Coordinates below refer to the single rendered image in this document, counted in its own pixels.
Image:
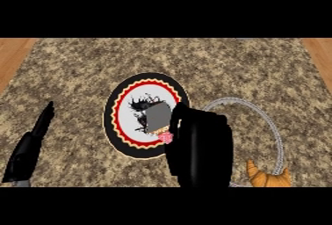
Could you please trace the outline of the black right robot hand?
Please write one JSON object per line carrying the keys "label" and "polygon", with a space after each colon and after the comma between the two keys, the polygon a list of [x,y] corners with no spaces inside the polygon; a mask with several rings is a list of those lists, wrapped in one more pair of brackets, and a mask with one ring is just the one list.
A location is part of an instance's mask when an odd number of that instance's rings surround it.
{"label": "black right robot hand", "polygon": [[183,188],[227,188],[233,138],[227,117],[179,103],[171,114],[165,159]]}

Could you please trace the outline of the orange croissant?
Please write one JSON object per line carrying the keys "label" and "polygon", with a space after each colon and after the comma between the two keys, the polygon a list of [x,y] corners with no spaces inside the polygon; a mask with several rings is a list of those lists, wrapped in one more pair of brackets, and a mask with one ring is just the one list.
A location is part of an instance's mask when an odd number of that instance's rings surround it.
{"label": "orange croissant", "polygon": [[254,161],[247,161],[247,173],[254,187],[289,187],[291,173],[288,169],[279,175],[266,173],[255,166]]}

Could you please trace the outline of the grey cupcake with pink frosting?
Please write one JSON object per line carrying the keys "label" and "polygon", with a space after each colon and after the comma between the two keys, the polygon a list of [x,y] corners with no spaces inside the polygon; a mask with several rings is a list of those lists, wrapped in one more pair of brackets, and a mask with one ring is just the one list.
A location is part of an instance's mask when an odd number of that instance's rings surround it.
{"label": "grey cupcake with pink frosting", "polygon": [[158,140],[168,144],[173,141],[173,134],[168,132],[171,120],[171,108],[165,102],[151,106],[146,111],[146,132],[157,136]]}

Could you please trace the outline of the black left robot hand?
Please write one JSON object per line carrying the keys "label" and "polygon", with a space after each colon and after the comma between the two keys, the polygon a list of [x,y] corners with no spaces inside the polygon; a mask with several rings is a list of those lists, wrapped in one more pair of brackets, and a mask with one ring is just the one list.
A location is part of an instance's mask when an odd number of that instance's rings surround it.
{"label": "black left robot hand", "polygon": [[6,172],[2,180],[3,183],[10,183],[13,185],[15,181],[31,179],[37,166],[41,142],[53,117],[55,107],[53,102],[49,102],[49,105],[39,115],[34,128],[31,131],[25,132],[9,157]]}

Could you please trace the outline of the round black red placemat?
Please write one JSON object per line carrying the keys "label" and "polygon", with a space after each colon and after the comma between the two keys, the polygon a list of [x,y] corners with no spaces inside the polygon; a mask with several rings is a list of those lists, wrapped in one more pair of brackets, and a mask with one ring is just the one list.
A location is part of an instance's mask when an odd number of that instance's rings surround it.
{"label": "round black red placemat", "polygon": [[105,104],[102,122],[109,143],[117,151],[137,160],[165,154],[165,143],[146,132],[146,109],[165,102],[189,105],[189,97],[179,81],[161,73],[140,73],[117,85]]}

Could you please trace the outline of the clear plate with grey rim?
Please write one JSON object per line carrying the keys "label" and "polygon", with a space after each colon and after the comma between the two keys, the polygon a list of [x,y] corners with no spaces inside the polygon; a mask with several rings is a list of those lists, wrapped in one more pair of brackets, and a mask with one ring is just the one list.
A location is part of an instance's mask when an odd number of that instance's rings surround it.
{"label": "clear plate with grey rim", "polygon": [[266,114],[266,112],[261,110],[261,108],[252,102],[250,102],[248,100],[242,98],[235,98],[235,97],[219,98],[211,103],[208,103],[208,105],[204,107],[204,110],[208,111],[214,106],[227,105],[227,104],[241,104],[250,107],[261,115],[264,121],[269,124],[269,127],[273,131],[273,137],[275,137],[276,149],[278,149],[278,159],[276,159],[276,165],[275,165],[272,174],[279,175],[283,172],[283,169],[286,168],[283,167],[283,142],[282,142],[282,136],[276,129],[276,125],[273,124],[273,121],[269,115]]}

